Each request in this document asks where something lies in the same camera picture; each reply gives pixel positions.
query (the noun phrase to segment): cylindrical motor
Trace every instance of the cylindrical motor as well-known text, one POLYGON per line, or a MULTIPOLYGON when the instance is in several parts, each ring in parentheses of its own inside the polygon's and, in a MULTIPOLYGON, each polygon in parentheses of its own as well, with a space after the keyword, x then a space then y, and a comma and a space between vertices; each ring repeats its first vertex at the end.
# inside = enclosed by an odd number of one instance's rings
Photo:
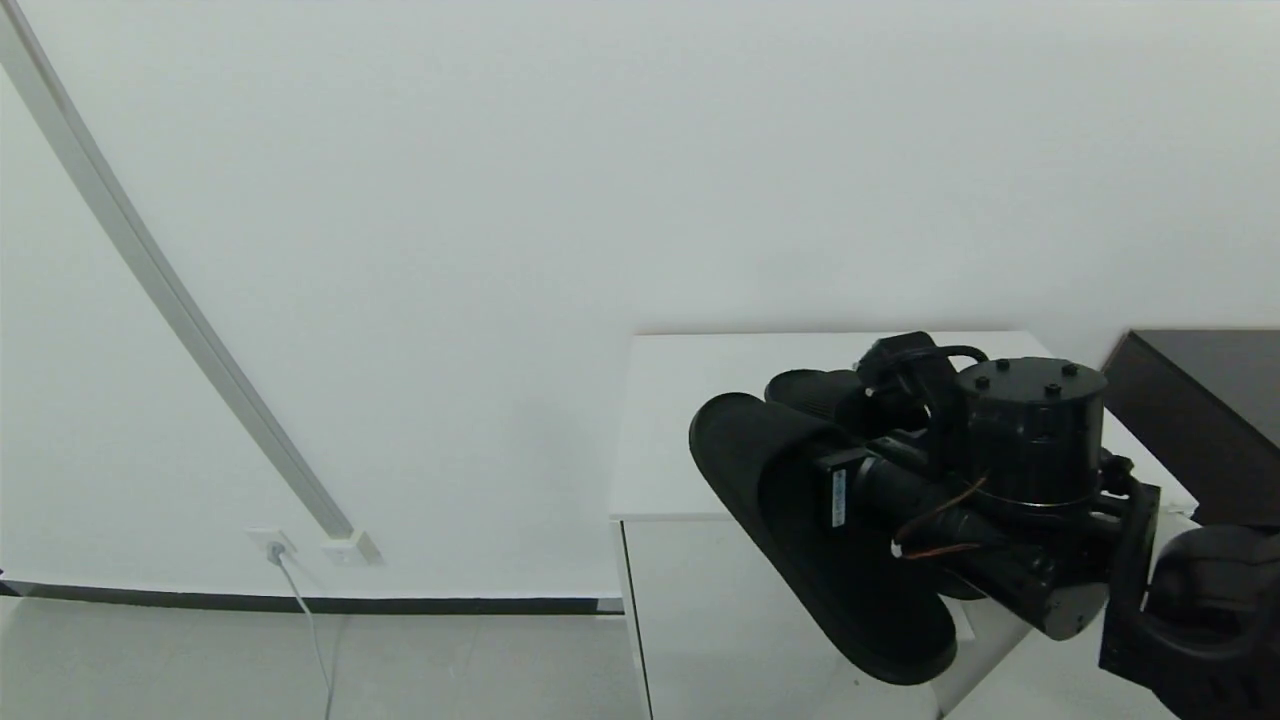
POLYGON ((1071 516, 1098 492, 1102 373, 1050 357, 1001 359, 956 375, 970 482, 1005 515, 1071 516))

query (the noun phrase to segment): black cable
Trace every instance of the black cable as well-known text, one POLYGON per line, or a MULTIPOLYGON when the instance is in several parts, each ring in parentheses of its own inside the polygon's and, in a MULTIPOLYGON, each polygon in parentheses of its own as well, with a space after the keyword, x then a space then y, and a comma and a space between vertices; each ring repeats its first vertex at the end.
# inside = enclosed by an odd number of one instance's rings
POLYGON ((927 360, 931 357, 973 357, 978 363, 986 363, 989 360, 987 354, 973 347, 970 345, 943 345, 941 347, 920 347, 916 350, 906 350, 899 352, 897 355, 890 356, 884 363, 884 369, 890 369, 895 365, 901 365, 902 363, 914 363, 916 360, 927 360))

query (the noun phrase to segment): cabinet top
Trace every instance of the cabinet top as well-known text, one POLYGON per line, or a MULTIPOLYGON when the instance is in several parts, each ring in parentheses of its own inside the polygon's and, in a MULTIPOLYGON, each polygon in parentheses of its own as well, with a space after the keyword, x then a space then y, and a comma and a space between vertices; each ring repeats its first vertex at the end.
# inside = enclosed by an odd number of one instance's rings
MULTIPOLYGON (((724 392, 763 395, 785 370, 847 368, 884 333, 639 336, 631 341, 609 514, 616 520, 728 519, 689 456, 689 421, 724 392)), ((931 332, 938 345, 973 345, 991 357, 1053 356, 1027 332, 931 332)), ((972 363, 956 359, 957 365, 972 363)), ((1190 512, 1196 500, 1107 413, 1103 445, 1133 459, 1138 478, 1164 488, 1162 503, 1190 512)))

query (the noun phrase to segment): wall outlet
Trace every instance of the wall outlet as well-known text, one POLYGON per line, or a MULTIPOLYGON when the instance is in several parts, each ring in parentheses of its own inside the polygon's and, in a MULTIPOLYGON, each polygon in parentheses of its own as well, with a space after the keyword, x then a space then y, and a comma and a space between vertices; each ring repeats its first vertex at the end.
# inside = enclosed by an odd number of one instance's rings
POLYGON ((320 546, 330 562, 342 568, 381 565, 383 556, 374 539, 365 530, 356 530, 349 538, 329 541, 320 546))
POLYGON ((253 544, 262 551, 264 556, 266 555, 266 548, 273 542, 283 544, 285 555, 293 555, 298 551, 279 528, 244 528, 244 534, 248 536, 248 539, 253 541, 253 544))

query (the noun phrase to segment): black baseboard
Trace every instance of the black baseboard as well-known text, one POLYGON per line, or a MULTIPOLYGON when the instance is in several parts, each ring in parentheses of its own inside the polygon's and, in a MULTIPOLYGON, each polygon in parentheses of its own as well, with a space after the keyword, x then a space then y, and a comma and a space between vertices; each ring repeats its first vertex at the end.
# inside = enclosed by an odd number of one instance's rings
MULTIPOLYGON (((289 596, 250 596, 179 593, 46 585, 17 580, 0 582, 0 594, 76 600, 142 607, 178 607, 184 610, 233 610, 242 612, 302 612, 298 601, 289 596)), ((362 598, 308 597, 312 612, 325 615, 621 615, 617 602, 594 597, 520 597, 520 598, 362 598)))

